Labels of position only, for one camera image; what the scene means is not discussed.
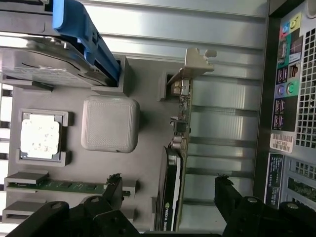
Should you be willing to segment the open PC case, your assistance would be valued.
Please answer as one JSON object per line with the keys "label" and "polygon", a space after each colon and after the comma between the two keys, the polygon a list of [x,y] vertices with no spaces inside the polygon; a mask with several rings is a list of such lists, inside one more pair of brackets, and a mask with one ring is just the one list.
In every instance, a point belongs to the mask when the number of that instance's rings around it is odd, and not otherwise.
{"label": "open PC case", "polygon": [[253,195],[316,211],[316,0],[268,0]]}

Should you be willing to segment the grey parts rack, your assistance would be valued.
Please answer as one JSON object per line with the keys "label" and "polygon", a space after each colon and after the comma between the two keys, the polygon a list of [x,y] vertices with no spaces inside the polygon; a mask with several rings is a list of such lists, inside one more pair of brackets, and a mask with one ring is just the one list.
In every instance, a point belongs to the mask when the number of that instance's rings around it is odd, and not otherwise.
{"label": "grey parts rack", "polygon": [[[134,198],[127,197],[124,209],[136,210],[134,226],[147,231],[152,225],[152,197],[158,192],[158,178],[162,149],[172,137],[169,119],[176,113],[174,103],[157,100],[158,82],[165,72],[174,72],[177,65],[143,59],[129,59],[128,87],[130,98],[140,104],[140,132],[135,150],[128,154],[88,151],[81,145],[81,122],[84,100],[93,94],[86,88],[58,87],[52,92],[38,92],[15,87],[8,171],[46,170],[56,180],[103,183],[115,173],[123,182],[136,182]],[[44,109],[70,112],[74,124],[67,129],[66,148],[70,151],[70,163],[63,167],[18,164],[17,149],[20,143],[21,109]]]}

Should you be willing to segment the silver CPU chip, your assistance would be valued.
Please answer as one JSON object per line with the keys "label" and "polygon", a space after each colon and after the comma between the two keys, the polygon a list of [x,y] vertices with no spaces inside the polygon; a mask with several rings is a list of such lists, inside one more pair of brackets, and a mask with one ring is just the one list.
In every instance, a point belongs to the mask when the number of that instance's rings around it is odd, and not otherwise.
{"label": "silver CPU chip", "polygon": [[54,116],[30,114],[22,121],[20,151],[29,158],[52,159],[58,153],[60,123]]}

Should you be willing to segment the silver hard disk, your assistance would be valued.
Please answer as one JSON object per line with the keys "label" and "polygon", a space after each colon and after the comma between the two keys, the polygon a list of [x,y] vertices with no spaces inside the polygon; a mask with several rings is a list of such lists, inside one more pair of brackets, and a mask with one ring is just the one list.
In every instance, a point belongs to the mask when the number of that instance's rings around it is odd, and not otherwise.
{"label": "silver hard disk", "polygon": [[0,32],[0,73],[51,86],[113,86],[70,43],[54,37]]}

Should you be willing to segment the green RAM stick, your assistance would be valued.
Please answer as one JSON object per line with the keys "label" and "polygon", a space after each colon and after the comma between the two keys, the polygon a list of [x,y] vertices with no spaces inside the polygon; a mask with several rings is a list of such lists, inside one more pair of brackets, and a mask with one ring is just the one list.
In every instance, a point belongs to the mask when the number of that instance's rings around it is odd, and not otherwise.
{"label": "green RAM stick", "polygon": [[58,181],[47,179],[39,184],[13,183],[7,184],[8,189],[24,190],[24,191],[52,191],[52,192],[68,192],[76,194],[102,194],[107,185],[100,183],[85,183],[78,181]]}

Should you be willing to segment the blue disk carrier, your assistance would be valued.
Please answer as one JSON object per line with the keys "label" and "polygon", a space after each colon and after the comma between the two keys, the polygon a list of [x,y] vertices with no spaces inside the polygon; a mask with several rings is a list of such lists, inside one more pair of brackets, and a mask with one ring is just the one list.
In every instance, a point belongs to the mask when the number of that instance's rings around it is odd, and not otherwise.
{"label": "blue disk carrier", "polygon": [[81,48],[84,60],[103,72],[110,79],[110,85],[118,85],[120,63],[107,47],[81,2],[53,0],[52,27],[60,35],[75,39],[75,45]]}

